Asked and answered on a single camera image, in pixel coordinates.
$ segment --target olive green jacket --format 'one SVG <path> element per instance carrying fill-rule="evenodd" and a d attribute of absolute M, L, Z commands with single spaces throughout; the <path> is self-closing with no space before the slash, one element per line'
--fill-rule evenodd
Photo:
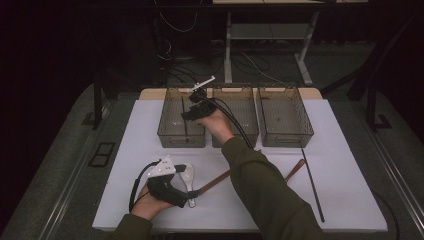
<path fill-rule="evenodd" d="M 243 140 L 228 140 L 222 153 L 231 182 L 264 239 L 325 239 L 312 209 L 285 183 L 280 171 Z M 108 239 L 148 239 L 151 222 L 127 214 Z"/>

